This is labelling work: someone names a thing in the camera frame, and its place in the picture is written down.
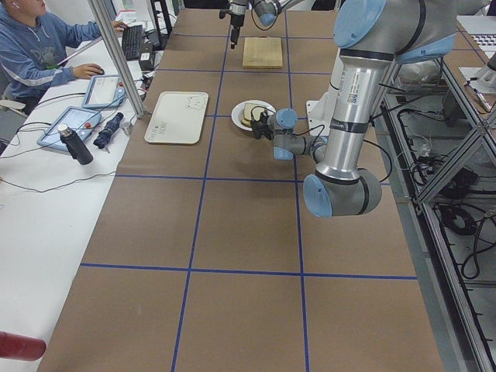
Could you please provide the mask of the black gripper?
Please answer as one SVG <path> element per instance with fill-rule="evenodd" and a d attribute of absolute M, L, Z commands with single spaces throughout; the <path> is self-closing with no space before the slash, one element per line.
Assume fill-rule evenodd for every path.
<path fill-rule="evenodd" d="M 230 24 L 232 26 L 232 32 L 230 36 L 230 48 L 234 50 L 236 48 L 236 35 L 239 35 L 241 28 L 244 25 L 244 14 L 232 14 Z"/>
<path fill-rule="evenodd" d="M 257 121 L 257 139 L 260 140 L 263 136 L 268 140 L 274 139 L 274 128 L 270 124 L 271 116 L 267 113 L 261 113 Z"/>

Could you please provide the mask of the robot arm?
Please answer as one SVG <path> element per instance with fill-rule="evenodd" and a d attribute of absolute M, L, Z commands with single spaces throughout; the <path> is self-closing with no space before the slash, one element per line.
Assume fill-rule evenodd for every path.
<path fill-rule="evenodd" d="M 287 1 L 228 1 L 225 9 L 219 11 L 219 18 L 230 16 L 230 47 L 236 48 L 241 28 L 244 25 L 245 13 L 248 8 L 260 20 L 263 26 L 271 27 L 277 17 L 286 9 L 299 4 L 298 0 Z"/>
<path fill-rule="evenodd" d="M 334 41 L 343 71 L 328 136 L 297 136 L 291 108 L 252 119 L 253 136 L 272 140 L 276 158 L 309 154 L 314 174 L 304 179 L 307 209 L 318 217 L 362 215 L 381 200 L 379 180 L 357 161 L 377 97 L 391 63 L 410 64 L 447 55 L 456 39 L 455 1 L 347 1 Z"/>

